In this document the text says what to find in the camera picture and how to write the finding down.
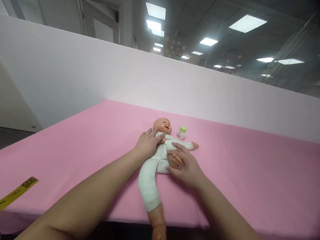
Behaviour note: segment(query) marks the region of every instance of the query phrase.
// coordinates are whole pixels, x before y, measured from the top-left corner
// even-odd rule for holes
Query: white sleeve
[[[166,138],[169,138],[173,142],[180,143],[182,146],[185,146],[188,150],[192,150],[193,149],[193,144],[190,143],[190,142],[181,142],[177,138],[174,138],[174,137],[172,137],[171,135],[168,135],[168,134],[166,134]]]

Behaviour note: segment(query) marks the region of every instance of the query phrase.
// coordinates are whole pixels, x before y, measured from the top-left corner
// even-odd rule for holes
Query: measuring tape
[[[0,200],[0,212],[21,197],[26,191],[28,191],[33,185],[35,185],[39,180],[31,177],[24,183],[22,183],[19,187],[17,187],[13,192],[9,195],[5,196]]]

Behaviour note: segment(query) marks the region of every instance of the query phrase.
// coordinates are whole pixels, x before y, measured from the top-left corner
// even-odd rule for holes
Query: pink cloth
[[[80,181],[131,148],[155,119],[170,119],[204,173],[259,233],[319,233],[320,145],[265,132],[106,100],[0,151],[0,198],[31,176],[39,182],[0,212],[0,232],[25,228]],[[139,170],[120,192],[108,221],[149,223]],[[169,226],[208,226],[197,201],[169,175],[157,186]]]

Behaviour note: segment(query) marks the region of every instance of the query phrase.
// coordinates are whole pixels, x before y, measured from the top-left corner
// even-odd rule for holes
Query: baby lotion bottle
[[[182,126],[179,132],[177,133],[177,138],[179,140],[183,140],[186,137],[186,131],[187,131],[187,128],[185,126]]]

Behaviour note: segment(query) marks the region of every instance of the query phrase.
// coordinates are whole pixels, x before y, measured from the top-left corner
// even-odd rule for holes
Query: ceiling
[[[320,72],[317,70],[320,64],[318,56],[320,47],[317,44],[320,42],[320,13],[314,15],[319,7],[318,1],[147,0],[147,2],[166,8],[166,19],[149,16],[146,0],[134,1],[134,37],[140,50],[320,97],[320,88],[316,86],[320,81]],[[263,19],[267,23],[247,33],[229,28],[247,14]],[[151,29],[147,27],[146,20],[161,23],[161,29],[165,32],[164,37],[153,35]],[[200,44],[205,37],[215,39],[218,43],[212,47]],[[154,43],[164,45],[161,52],[153,50]],[[256,59],[280,57],[288,45],[291,48],[288,48],[283,55],[287,58],[281,59],[296,58],[304,63],[280,66],[273,73],[272,79],[261,77],[264,71],[270,70],[270,63]],[[200,56],[191,54],[193,51],[203,54]],[[188,60],[181,58],[186,54],[190,55]],[[215,68],[214,65],[233,66],[235,69]],[[298,74],[293,74],[297,69],[299,69]]]

